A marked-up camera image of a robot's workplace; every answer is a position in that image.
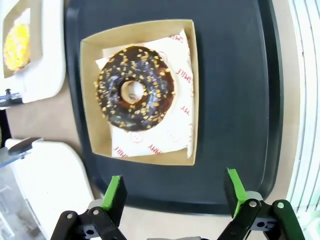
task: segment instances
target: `yellow donut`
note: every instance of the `yellow donut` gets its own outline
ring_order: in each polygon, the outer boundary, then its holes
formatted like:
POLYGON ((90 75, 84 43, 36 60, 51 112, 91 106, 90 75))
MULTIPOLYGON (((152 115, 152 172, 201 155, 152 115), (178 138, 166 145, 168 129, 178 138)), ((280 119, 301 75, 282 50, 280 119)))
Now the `yellow donut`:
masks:
POLYGON ((25 67, 30 60, 29 26, 15 25, 6 36, 3 59, 8 69, 12 71, 25 67))

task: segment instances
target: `chocolate donut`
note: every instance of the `chocolate donut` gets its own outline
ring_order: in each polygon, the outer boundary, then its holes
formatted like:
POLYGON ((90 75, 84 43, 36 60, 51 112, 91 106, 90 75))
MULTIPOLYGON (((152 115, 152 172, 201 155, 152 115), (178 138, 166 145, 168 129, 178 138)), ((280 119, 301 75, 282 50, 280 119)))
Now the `chocolate donut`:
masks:
POLYGON ((160 123, 170 108, 175 87, 171 72, 154 50, 130 46, 114 54, 95 82, 102 116, 126 131, 145 131, 160 123), (142 98, 134 103, 122 96, 124 84, 138 82, 142 98))

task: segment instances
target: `donut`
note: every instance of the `donut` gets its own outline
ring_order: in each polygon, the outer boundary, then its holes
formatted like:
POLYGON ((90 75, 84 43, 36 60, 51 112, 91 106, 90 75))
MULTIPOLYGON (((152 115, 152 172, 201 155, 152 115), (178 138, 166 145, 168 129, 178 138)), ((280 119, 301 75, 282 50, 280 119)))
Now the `donut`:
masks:
POLYGON ((6 36, 3 48, 3 60, 11 71, 25 67, 30 61, 29 26, 15 25, 6 36))
POLYGON ((144 46, 129 46, 111 56, 94 84, 102 117, 131 132, 159 124, 175 97, 167 64, 159 53, 144 46), (126 98, 123 88, 132 83, 142 86, 141 99, 126 98))

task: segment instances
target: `beige table surface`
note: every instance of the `beige table surface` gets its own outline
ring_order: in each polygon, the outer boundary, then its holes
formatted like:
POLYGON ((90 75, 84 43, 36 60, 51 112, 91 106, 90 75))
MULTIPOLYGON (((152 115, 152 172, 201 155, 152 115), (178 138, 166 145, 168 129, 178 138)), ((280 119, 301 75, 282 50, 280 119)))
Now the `beige table surface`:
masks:
MULTIPOLYGON (((288 192, 297 147, 300 106, 296 38, 288 0, 275 0, 273 4, 282 55, 284 119, 278 175, 267 199, 269 203, 285 199, 288 192)), ((65 142, 82 155, 67 80, 55 97, 12 107, 7 110, 7 117, 13 138, 44 137, 48 141, 65 142)), ((192 216, 126 207, 120 229, 133 240, 185 236, 216 239, 229 221, 225 216, 192 216)))

